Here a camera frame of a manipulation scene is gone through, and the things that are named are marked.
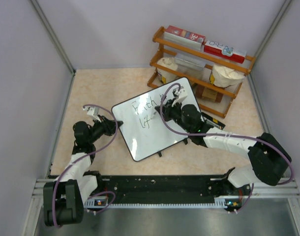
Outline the white whiteboard black frame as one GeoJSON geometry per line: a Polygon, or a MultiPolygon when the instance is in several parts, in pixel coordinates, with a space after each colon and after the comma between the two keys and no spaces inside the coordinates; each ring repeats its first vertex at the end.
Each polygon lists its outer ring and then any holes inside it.
{"type": "Polygon", "coordinates": [[[150,118],[155,111],[155,106],[160,105],[165,91],[174,83],[179,83],[187,91],[188,96],[182,102],[182,105],[193,104],[196,108],[199,108],[189,80],[186,77],[182,77],[116,104],[111,109],[116,120],[123,121],[120,132],[132,159],[136,162],[186,138],[184,135],[170,131],[163,124],[160,115],[153,119],[150,118]]]}

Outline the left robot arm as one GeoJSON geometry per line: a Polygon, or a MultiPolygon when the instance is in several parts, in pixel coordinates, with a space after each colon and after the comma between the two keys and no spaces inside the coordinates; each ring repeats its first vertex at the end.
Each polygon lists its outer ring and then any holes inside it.
{"type": "Polygon", "coordinates": [[[97,116],[93,126],[85,121],[73,125],[74,146],[70,162],[53,182],[43,187],[44,223],[46,226],[62,226],[80,223],[84,215],[84,203],[90,194],[99,195],[104,190],[97,172],[87,171],[95,158],[95,141],[101,136],[113,136],[123,121],[97,116]]]}

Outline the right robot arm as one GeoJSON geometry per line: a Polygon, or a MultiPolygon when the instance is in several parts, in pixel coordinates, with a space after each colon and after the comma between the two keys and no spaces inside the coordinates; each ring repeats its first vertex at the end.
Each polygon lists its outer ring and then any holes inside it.
{"type": "Polygon", "coordinates": [[[164,125],[173,121],[194,144],[222,149],[249,159],[249,165],[228,171],[222,189],[229,195],[235,194],[246,184],[281,184],[280,179],[292,162],[273,135],[263,133],[259,137],[249,137],[223,131],[203,121],[202,114],[193,104],[183,105],[170,99],[156,106],[155,111],[161,116],[164,125]]]}

